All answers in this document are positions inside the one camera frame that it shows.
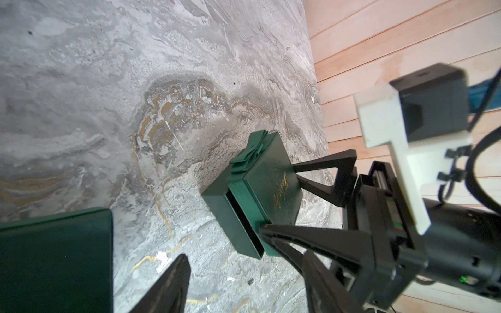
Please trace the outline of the small green box lid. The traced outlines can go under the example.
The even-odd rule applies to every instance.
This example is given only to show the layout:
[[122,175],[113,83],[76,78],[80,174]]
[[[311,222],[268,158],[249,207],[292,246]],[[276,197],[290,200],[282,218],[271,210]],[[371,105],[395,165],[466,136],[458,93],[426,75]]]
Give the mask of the small green box lid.
[[259,130],[249,135],[247,146],[230,160],[227,184],[257,258],[278,256],[259,237],[262,225],[296,224],[303,193],[279,133]]

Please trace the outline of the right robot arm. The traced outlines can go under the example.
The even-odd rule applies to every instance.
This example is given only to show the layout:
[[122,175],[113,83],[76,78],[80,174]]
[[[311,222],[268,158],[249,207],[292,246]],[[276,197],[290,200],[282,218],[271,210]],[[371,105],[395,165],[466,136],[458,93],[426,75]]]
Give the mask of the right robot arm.
[[336,168],[333,186],[300,177],[303,189],[343,206],[341,229],[264,224],[260,237],[303,277],[310,312],[387,309],[413,281],[441,282],[500,300],[500,209],[425,200],[431,226],[419,234],[387,162],[368,174],[353,149],[294,165],[296,173]]

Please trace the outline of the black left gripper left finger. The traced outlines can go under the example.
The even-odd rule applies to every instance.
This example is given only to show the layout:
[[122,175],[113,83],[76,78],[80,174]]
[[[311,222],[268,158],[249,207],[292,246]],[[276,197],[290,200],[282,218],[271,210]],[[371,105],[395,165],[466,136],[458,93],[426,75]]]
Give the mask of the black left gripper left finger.
[[131,312],[185,312],[190,275],[189,258],[180,254]]

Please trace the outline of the small green box base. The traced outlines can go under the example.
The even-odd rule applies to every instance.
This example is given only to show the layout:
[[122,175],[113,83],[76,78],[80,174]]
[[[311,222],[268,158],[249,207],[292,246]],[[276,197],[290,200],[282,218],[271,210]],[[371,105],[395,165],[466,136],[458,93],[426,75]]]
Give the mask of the small green box base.
[[227,178],[231,174],[231,168],[231,165],[228,165],[224,169],[219,177],[203,191],[202,198],[233,248],[242,255],[260,260],[264,254],[264,247],[228,187]]

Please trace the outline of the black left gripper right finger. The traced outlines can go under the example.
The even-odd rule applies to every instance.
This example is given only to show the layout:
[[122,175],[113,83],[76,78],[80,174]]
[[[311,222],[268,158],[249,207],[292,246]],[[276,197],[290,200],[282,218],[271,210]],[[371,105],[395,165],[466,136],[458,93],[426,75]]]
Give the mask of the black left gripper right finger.
[[313,251],[308,250],[304,254],[302,271],[309,312],[363,313],[362,306],[350,296]]

